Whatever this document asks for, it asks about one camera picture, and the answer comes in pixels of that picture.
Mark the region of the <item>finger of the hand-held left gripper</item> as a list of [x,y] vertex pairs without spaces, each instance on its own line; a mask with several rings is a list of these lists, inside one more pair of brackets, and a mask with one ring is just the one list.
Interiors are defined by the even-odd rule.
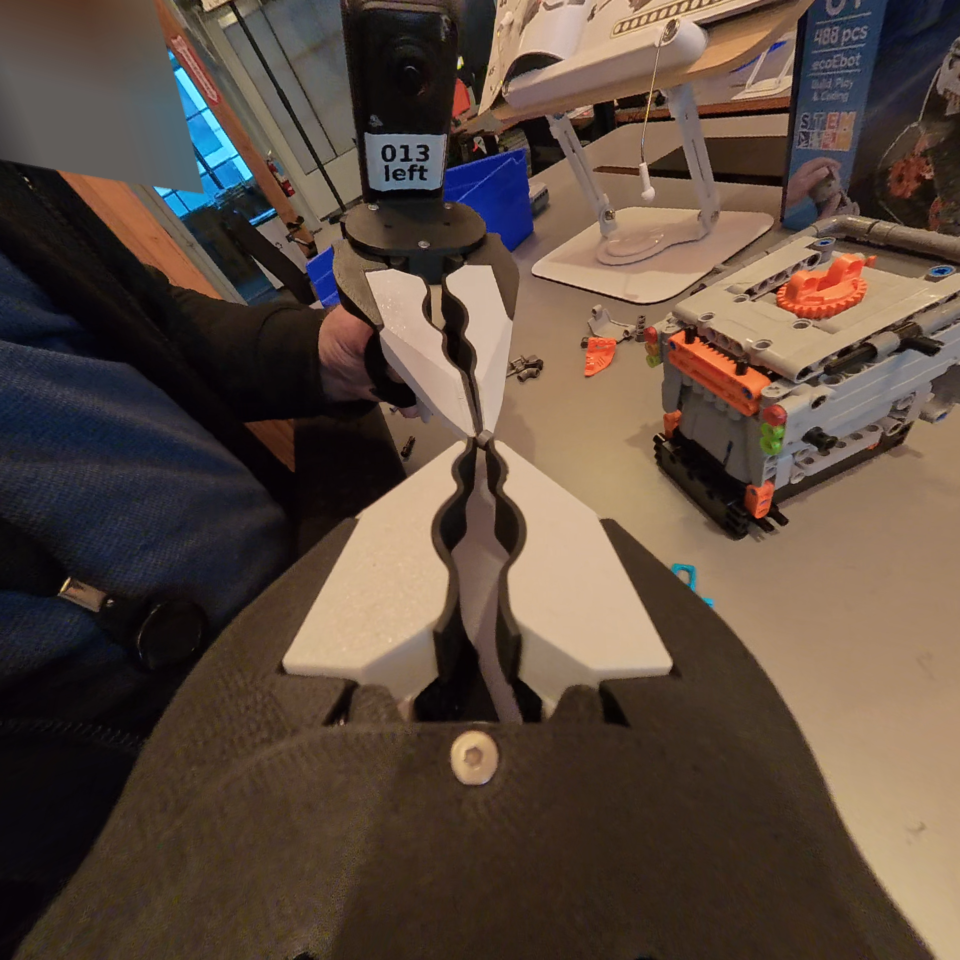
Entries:
[[414,392],[419,413],[440,419],[463,439],[476,438],[467,374],[450,357],[445,333],[428,317],[426,282],[401,270],[369,270],[365,278],[381,321],[381,350]]
[[444,352],[463,387],[467,426],[495,434],[506,385],[513,322],[491,266],[465,265],[442,282]]

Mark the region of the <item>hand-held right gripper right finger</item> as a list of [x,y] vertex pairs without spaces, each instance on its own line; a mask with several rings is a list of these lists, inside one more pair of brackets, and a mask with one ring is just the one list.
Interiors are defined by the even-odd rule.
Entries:
[[566,691],[673,667],[600,517],[505,443],[486,447],[498,574],[498,664],[524,721]]

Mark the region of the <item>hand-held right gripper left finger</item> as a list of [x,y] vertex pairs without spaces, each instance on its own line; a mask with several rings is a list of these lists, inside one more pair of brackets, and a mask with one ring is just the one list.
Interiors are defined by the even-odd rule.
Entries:
[[474,647],[451,552],[473,490],[474,441],[456,442],[362,510],[284,670],[384,687],[424,721],[462,719]]

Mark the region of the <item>blue plastic toy wrench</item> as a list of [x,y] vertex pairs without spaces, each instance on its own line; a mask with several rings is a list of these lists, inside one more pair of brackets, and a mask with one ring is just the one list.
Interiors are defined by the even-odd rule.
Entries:
[[714,609],[714,599],[705,596],[699,590],[698,570],[694,564],[676,562],[671,564],[670,570],[693,594],[699,596],[708,607]]

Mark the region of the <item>blue labelled bin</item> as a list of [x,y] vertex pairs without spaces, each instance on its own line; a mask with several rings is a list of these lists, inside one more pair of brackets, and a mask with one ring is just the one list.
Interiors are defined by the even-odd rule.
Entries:
[[443,197],[365,198],[366,205],[350,211],[341,224],[345,241],[330,246],[307,263],[306,272],[323,306],[340,300],[335,253],[348,247],[363,258],[384,260],[429,285],[440,284],[477,254],[486,234],[497,234],[502,246],[514,251],[533,234],[526,154],[512,150],[456,166],[447,171]]

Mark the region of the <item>grey orange toy block model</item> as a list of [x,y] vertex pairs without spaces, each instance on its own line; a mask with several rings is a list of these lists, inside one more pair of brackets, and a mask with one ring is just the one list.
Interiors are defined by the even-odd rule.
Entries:
[[958,264],[804,231],[646,331],[656,465],[735,541],[958,405]]

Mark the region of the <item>grey bent toy tube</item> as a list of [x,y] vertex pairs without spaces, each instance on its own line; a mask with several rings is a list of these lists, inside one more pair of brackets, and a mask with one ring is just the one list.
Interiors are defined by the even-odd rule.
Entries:
[[844,238],[867,246],[886,248],[959,264],[959,237],[858,215],[836,215],[814,222],[805,234],[819,238]]

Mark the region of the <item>person's left forearm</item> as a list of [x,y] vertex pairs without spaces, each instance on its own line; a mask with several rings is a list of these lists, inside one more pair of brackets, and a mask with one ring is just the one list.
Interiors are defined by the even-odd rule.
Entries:
[[248,306],[173,287],[169,336],[246,422],[364,414],[373,401],[333,402],[321,384],[318,334],[330,310]]

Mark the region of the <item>person's left hand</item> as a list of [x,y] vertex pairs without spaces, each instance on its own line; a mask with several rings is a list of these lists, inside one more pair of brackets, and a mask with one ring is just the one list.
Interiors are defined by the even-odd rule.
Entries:
[[368,342],[379,345],[378,333],[344,306],[332,307],[318,330],[320,384],[330,402],[372,402],[375,384],[366,365]]

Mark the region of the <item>clear plastic holder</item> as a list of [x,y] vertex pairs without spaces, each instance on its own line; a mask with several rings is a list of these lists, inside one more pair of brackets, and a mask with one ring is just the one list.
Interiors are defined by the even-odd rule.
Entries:
[[602,237],[596,259],[606,266],[627,266],[657,256],[677,243],[673,229],[628,229],[619,226]]

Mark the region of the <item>open instruction booklet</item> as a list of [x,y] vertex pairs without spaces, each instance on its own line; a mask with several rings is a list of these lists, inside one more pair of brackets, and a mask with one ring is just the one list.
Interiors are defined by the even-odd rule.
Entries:
[[769,1],[523,1],[500,2],[484,92],[496,97],[521,73],[517,61],[548,66],[603,33],[616,35],[669,18],[713,23],[770,5]]

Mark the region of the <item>white device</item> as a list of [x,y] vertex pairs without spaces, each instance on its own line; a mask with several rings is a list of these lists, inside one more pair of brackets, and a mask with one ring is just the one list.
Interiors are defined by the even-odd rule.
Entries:
[[658,64],[666,68],[694,64],[708,42],[708,33],[686,18],[622,31],[562,61],[508,80],[503,97],[518,111],[549,113],[555,102],[563,109],[582,106],[597,90],[639,85]]

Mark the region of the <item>white stand with flat base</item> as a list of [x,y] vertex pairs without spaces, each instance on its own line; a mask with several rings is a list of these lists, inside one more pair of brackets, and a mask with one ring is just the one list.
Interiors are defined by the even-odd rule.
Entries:
[[[535,277],[631,304],[654,305],[677,297],[772,228],[774,220],[768,214],[722,211],[692,85],[669,88],[666,98],[680,129],[699,210],[655,207],[656,192],[645,161],[638,167],[643,205],[616,210],[602,191],[570,119],[552,115],[548,118],[551,133],[593,207],[596,224],[538,260],[532,269]],[[595,252],[602,237],[619,227],[673,230],[677,243],[642,262],[606,266]]]

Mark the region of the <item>person's upper body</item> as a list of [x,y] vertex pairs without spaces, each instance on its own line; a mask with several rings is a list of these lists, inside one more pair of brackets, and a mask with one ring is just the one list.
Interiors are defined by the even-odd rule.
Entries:
[[246,421],[169,336],[174,285],[63,175],[2,162],[2,531],[132,601],[102,615],[2,573],[2,925],[33,916],[101,833],[199,654],[144,665],[145,619],[210,640],[342,519],[405,477],[364,414]]

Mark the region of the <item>dark printed toy kit box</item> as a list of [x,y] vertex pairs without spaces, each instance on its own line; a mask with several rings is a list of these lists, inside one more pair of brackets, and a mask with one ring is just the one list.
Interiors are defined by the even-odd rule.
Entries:
[[959,3],[818,1],[798,24],[781,222],[959,234]]

